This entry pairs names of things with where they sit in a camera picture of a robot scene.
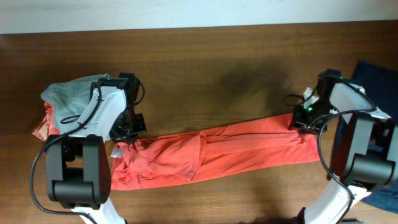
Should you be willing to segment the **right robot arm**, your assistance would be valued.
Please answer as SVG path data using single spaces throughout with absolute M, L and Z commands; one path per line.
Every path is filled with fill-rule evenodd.
M 397 124 L 354 80 L 338 70 L 321 72 L 294 105 L 290 129 L 317 135 L 317 146 L 330 121 L 346 123 L 331 161 L 321 160 L 330 181 L 321 196 L 298 214 L 299 223 L 341 223 L 362 198 L 397 181 Z

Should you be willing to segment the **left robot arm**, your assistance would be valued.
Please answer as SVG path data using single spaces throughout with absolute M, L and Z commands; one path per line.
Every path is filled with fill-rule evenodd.
M 134 107 L 144 91 L 133 73 L 100 78 L 90 87 L 88 106 L 77 126 L 45 142 L 47 195 L 69 215 L 86 223 L 125 223 L 113 206 L 111 171 L 105 142 L 132 141 L 146 131 L 142 114 Z

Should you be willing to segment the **red soccer t-shirt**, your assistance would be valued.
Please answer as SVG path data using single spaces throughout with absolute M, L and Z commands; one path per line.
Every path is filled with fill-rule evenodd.
M 116 146 L 111 188 L 139 190 L 190 184 L 319 160 L 316 138 L 289 128 L 291 114 L 137 139 Z

